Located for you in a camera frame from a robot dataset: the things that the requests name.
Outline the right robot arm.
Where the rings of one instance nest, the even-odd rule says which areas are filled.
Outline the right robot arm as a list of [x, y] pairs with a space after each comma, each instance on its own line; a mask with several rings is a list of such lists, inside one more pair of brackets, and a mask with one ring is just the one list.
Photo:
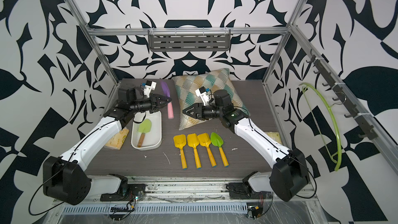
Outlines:
[[198, 120], [219, 119], [222, 125], [250, 144], [269, 164], [271, 172], [255, 172], [248, 177], [254, 192], [273, 192], [288, 202], [310, 183], [305, 156], [299, 149], [290, 149], [267, 135], [241, 107], [235, 106], [226, 90], [217, 90], [212, 97], [201, 94], [202, 101], [183, 109], [183, 114]]

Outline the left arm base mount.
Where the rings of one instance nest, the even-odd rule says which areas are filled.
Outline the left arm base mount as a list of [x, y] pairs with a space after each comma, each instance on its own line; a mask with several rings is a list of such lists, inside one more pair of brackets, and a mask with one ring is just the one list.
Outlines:
[[134, 201], [134, 199], [137, 200], [144, 196], [146, 186], [146, 184], [124, 184], [119, 187], [116, 193], [102, 194], [100, 201]]

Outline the yellow toy shovel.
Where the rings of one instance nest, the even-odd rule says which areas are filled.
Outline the yellow toy shovel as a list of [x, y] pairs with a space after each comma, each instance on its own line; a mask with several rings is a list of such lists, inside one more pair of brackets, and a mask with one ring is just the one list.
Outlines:
[[183, 148], [187, 144], [186, 136], [184, 134], [174, 136], [174, 145], [180, 150], [181, 166], [183, 170], [188, 168]]
[[217, 163], [216, 163], [214, 156], [210, 149], [210, 143], [211, 143], [210, 136], [208, 135], [208, 133], [203, 133], [203, 134], [198, 135], [198, 138], [200, 141], [200, 145], [205, 147], [207, 150], [211, 166], [216, 167]]
[[200, 161], [200, 157], [199, 157], [199, 153], [198, 153], [198, 149], [197, 149], [200, 142], [199, 142], [197, 134], [195, 134], [195, 133], [189, 134], [187, 136], [187, 141], [188, 141], [188, 146], [193, 148], [196, 167], [197, 167], [197, 169], [201, 169], [202, 165], [201, 165], [201, 161]]

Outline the white storage box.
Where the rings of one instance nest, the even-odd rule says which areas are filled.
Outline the white storage box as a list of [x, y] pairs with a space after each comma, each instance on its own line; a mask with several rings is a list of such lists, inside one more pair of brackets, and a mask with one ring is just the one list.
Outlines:
[[[138, 133], [138, 128], [140, 124], [145, 120], [149, 119], [152, 122], [152, 127], [150, 132], [146, 133], [144, 142], [141, 148], [137, 147], [138, 140], [140, 138], [140, 133]], [[131, 145], [137, 150], [152, 150], [158, 148], [162, 143], [162, 114], [161, 112], [156, 112], [150, 114], [148, 111], [145, 113], [137, 113], [133, 119], [132, 125], [132, 135], [131, 135]]]

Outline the green shovel yellow handle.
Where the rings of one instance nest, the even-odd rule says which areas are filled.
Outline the green shovel yellow handle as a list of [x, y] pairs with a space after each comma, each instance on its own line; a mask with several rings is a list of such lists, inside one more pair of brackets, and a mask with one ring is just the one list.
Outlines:
[[211, 135], [210, 135], [210, 140], [211, 140], [211, 143], [214, 146], [219, 148], [219, 152], [220, 152], [220, 155], [221, 155], [222, 162], [223, 162], [225, 167], [228, 167], [229, 166], [229, 162], [228, 162], [227, 157], [226, 157], [226, 155], [225, 155], [225, 153], [224, 153], [224, 151], [222, 149], [222, 146], [224, 144], [224, 141], [223, 141], [222, 137], [220, 135], [218, 135], [217, 133], [212, 132]]

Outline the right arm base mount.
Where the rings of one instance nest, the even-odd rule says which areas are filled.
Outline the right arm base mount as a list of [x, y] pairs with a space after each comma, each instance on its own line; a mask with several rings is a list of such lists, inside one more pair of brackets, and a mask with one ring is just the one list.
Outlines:
[[228, 183], [226, 185], [226, 189], [231, 199], [260, 200], [261, 197], [263, 197], [264, 199], [269, 199], [272, 196], [270, 192], [266, 191], [255, 192], [246, 183]]

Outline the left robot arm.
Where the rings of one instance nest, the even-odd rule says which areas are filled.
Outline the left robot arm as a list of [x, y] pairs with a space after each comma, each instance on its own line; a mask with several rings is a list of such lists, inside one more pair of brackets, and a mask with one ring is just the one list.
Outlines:
[[129, 186], [124, 176], [87, 176], [88, 165], [137, 113], [156, 113], [171, 103], [169, 96], [151, 93], [139, 98], [134, 89], [127, 89], [115, 100], [97, 126], [80, 142], [59, 157], [49, 157], [43, 163], [44, 195], [77, 205], [95, 195], [118, 196], [126, 199]]

